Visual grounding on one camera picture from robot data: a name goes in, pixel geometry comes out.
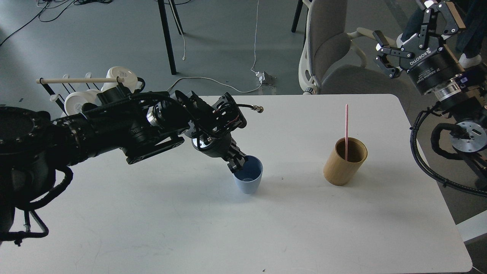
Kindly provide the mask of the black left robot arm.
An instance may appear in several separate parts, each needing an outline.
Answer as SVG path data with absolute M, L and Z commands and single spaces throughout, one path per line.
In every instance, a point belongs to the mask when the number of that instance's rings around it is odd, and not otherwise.
M 49 229 L 35 212 L 58 197 L 73 179 L 71 166 L 114 149 L 134 164 L 176 148 L 186 135 L 193 147 L 222 158 L 231 173 L 261 173 L 231 136 L 247 121 L 230 94 L 209 105 L 194 92 L 130 92 L 122 84 L 84 104 L 79 114 L 51 120 L 44 111 L 2 106 L 1 236 L 20 245 Z

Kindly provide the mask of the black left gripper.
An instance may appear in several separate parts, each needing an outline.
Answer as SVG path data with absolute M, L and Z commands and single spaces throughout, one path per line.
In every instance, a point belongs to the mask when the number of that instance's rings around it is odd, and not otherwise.
M 228 168 L 231 173 L 236 173 L 247 162 L 246 154 L 242 151 L 237 152 L 236 142 L 231 134 L 221 139 L 194 138 L 191 139 L 193 147 L 211 158 L 222 158 L 228 162 Z

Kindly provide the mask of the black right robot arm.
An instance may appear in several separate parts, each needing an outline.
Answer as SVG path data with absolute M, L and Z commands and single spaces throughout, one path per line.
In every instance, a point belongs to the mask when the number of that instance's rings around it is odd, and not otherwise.
M 375 63 L 389 78 L 406 72 L 423 95 L 433 93 L 437 102 L 421 111 L 410 137 L 413 157 L 428 176 L 454 189 L 486 196 L 486 65 L 465 70 L 446 45 L 446 39 L 466 29 L 451 1 L 417 1 L 423 12 L 419 30 L 395 47 L 377 30 Z M 436 173 L 423 160 L 416 136 L 428 115 L 447 115 L 455 123 L 439 123 L 431 132 L 432 150 L 450 160 L 463 160 L 475 172 L 475 188 L 461 185 Z

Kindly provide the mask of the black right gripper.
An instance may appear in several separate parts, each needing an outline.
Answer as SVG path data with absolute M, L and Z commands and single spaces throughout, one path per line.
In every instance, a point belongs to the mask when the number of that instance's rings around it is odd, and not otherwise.
M 399 48 L 392 47 L 381 31 L 372 32 L 379 47 L 374 59 L 377 66 L 390 79 L 398 78 L 403 70 L 421 94 L 434 94 L 439 101 L 452 100 L 480 85 L 481 65 L 465 68 L 446 45 L 446 37 L 466 30 L 455 4 L 419 0 L 418 5 L 423 12 L 419 33 L 405 42 L 398 39 Z M 439 15 L 445 21 L 440 36 L 434 35 Z M 400 68 L 392 66 L 388 56 L 399 57 Z

